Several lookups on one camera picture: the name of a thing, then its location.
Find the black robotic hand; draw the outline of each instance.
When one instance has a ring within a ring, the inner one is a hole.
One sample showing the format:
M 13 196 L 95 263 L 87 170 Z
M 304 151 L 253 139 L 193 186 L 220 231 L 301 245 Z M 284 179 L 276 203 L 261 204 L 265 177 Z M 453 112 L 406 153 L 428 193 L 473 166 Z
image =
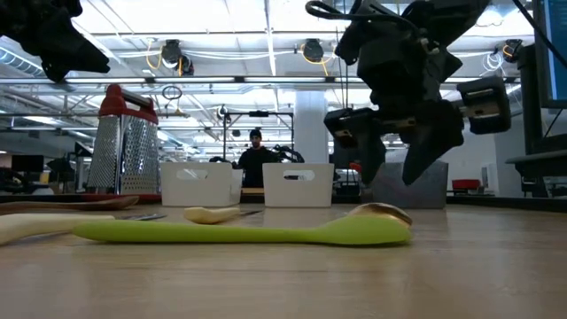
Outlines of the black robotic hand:
M 281 146 L 278 144 L 274 146 L 274 151 L 280 161 L 289 160 L 292 163 L 305 163 L 303 156 L 301 156 L 299 152 L 292 150 L 289 146 Z
M 399 134 L 409 145 L 402 179 L 411 184 L 438 157 L 463 143 L 463 117 L 475 134 L 510 128 L 502 78 L 457 85 L 459 105 L 439 94 L 440 84 L 462 66 L 447 46 L 475 25 L 489 3 L 418 0 L 401 16 L 377 0 L 356 0 L 348 14 L 321 1 L 306 4 L 315 17 L 352 21 L 335 53 L 349 66 L 358 62 L 357 75 L 372 89 L 370 101 L 379 110 L 342 109 L 329 112 L 324 122 L 342 147 L 360 150 L 363 183 L 371 183 L 384 163 L 384 134 Z
M 108 58 L 71 23 L 79 0 L 0 0 L 0 36 L 17 41 L 42 59 L 47 77 L 60 82 L 69 71 L 107 73 Z

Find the green plastic spoon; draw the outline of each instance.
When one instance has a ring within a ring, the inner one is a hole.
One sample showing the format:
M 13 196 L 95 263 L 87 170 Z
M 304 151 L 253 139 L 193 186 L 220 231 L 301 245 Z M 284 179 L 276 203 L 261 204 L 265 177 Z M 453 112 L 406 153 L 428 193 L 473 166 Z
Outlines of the green plastic spoon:
M 400 222 L 354 215 L 311 229 L 248 228 L 167 222 L 86 222 L 73 229 L 76 236 L 121 243 L 318 243 L 377 245 L 403 243 L 411 238 Z

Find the man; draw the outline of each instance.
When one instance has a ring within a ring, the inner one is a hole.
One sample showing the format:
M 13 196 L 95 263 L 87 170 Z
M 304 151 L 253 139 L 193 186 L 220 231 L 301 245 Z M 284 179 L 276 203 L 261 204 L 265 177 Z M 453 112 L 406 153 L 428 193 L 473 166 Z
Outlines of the man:
M 275 153 L 264 146 L 261 146 L 261 141 L 262 134 L 260 130 L 253 129 L 250 132 L 250 142 L 252 147 L 242 153 L 238 160 L 238 166 L 245 171 L 243 187 L 264 187 L 262 164 L 279 162 Z

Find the wooden table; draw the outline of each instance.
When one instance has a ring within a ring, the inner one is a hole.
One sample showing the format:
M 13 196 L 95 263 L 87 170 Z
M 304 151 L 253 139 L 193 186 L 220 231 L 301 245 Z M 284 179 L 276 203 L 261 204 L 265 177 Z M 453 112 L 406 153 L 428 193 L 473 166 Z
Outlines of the wooden table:
M 237 223 L 315 226 L 350 208 L 267 209 Z M 154 211 L 183 220 L 173 208 L 129 213 Z M 565 318 L 567 214 L 470 206 L 410 214 L 415 240 L 396 248 L 29 238 L 0 247 L 0 317 Z

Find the metal frame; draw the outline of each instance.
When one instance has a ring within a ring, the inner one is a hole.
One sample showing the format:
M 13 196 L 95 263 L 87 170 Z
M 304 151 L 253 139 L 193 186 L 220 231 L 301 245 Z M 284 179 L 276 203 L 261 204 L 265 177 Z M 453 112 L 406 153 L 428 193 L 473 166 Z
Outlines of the metal frame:
M 450 77 L 444 83 L 459 84 L 476 80 L 478 77 Z M 22 84 L 230 84 L 230 83 L 252 83 L 252 84 L 322 84 L 327 87 L 330 84 L 341 82 L 350 84 L 360 84 L 367 88 L 361 78 L 350 77 L 348 81 L 345 77 L 338 76 L 244 76 L 244 75 L 225 75 L 225 76 L 187 76 L 187 77 L 92 77 L 92 78 L 68 78 L 61 83 L 54 83 L 47 78 L 1 78 L 2 85 L 22 85 Z M 519 82 L 519 77 L 509 76 L 505 79 L 506 83 Z
M 248 115 L 250 117 L 256 117 L 253 116 L 255 113 L 257 113 L 258 111 L 251 111 L 251 112 L 226 112 L 225 114 L 222 115 L 222 159 L 225 160 L 227 158 L 227 130 L 229 128 L 232 127 L 232 125 L 234 125 L 234 123 L 236 123 L 243 115 Z M 275 115 L 275 117 L 277 117 L 278 119 L 280 119 L 280 121 L 287 127 L 287 129 L 289 129 L 291 131 L 291 149 L 294 150 L 294 146 L 295 146 L 295 138 L 294 138 L 294 134 L 295 134 L 295 121 L 294 121 L 294 115 L 291 112 L 263 112 L 263 114 L 267 114 L 268 116 L 270 115 Z M 230 123 L 230 125 L 227 126 L 227 116 L 230 115 L 236 115 L 236 118 L 234 120 L 232 120 L 232 122 Z M 287 115 L 291 118 L 291 125 L 288 125 L 281 117 L 280 115 Z

